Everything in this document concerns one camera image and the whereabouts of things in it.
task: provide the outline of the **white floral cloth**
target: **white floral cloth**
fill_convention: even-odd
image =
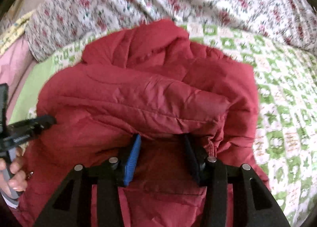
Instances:
[[[45,0],[26,27],[39,61],[89,31],[169,17],[240,28],[316,54],[317,20],[306,0]]]

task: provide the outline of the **red puffer jacket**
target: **red puffer jacket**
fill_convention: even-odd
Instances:
[[[175,134],[192,133],[209,155],[229,165],[248,163],[267,181],[251,148],[258,117],[251,66],[190,42],[171,21],[89,44],[81,63],[46,83],[37,113],[57,124],[26,151],[34,175],[14,211],[23,226],[32,226],[74,165],[101,164],[133,133],[142,135],[142,150],[134,180],[119,189],[125,227],[199,226],[206,191],[191,178]],[[231,191],[228,205],[231,219]]]

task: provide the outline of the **blue gripper pad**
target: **blue gripper pad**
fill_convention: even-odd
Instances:
[[[126,162],[126,166],[124,169],[124,178],[123,183],[125,186],[128,186],[130,181],[133,179],[135,167],[137,166],[137,159],[141,149],[141,136],[136,135],[133,147],[131,149],[130,156]]]

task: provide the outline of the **light green fabric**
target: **light green fabric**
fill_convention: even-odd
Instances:
[[[316,58],[241,30],[197,24],[181,27],[192,41],[216,47],[253,66],[260,107],[254,156],[267,173],[271,192],[289,223],[299,226],[317,204]],[[49,62],[38,65],[19,97],[14,121],[25,119],[27,110],[35,106],[41,86],[51,76],[50,69],[58,72],[73,66],[87,43],[106,34],[90,35],[58,50],[51,57],[51,67]],[[35,108],[30,111],[36,115]]]

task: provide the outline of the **hand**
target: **hand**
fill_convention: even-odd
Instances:
[[[10,165],[10,171],[15,174],[15,176],[9,180],[7,183],[2,172],[0,172],[0,189],[2,189],[9,197],[11,197],[11,192],[9,186],[15,191],[25,191],[28,183],[26,182],[26,174],[21,168],[23,167],[23,156],[22,149],[20,147],[16,148],[16,158]],[[0,159],[0,170],[6,168],[6,163],[4,159]]]

